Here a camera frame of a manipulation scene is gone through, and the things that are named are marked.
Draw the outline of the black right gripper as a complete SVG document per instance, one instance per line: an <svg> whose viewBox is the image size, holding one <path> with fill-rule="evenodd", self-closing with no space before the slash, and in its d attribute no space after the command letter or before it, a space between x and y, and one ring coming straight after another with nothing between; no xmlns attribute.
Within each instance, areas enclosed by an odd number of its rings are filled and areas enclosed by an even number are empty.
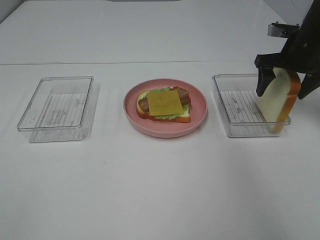
<svg viewBox="0 0 320 240"><path fill-rule="evenodd" d="M258 68L256 93L261 97L275 79L274 67L304 73L298 93L300 100L320 87L320 2L313 1L300 28L286 38L278 53L259 54L254 61Z"/></svg>

